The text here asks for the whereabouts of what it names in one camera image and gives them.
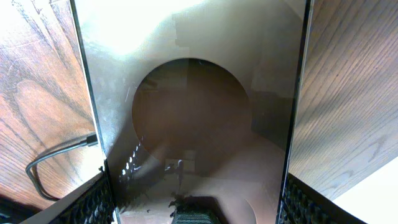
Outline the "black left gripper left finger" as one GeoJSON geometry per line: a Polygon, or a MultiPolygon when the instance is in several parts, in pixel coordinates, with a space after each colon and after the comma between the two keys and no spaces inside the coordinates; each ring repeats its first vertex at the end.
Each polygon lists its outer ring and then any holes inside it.
{"type": "Polygon", "coordinates": [[[108,163],[100,173],[21,224],[110,224],[117,222],[108,163]]]}

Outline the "rose gold Galaxy smartphone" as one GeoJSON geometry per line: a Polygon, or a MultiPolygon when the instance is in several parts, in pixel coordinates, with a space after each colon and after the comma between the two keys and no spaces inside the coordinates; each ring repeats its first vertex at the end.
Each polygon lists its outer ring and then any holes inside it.
{"type": "Polygon", "coordinates": [[[277,223],[311,7],[71,2],[118,223],[277,223]]]}

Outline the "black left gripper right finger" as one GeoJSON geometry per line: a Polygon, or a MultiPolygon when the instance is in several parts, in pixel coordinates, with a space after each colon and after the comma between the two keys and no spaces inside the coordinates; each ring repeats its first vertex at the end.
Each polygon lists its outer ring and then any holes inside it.
{"type": "Polygon", "coordinates": [[[285,181],[278,224],[365,224],[292,174],[285,181]]]}

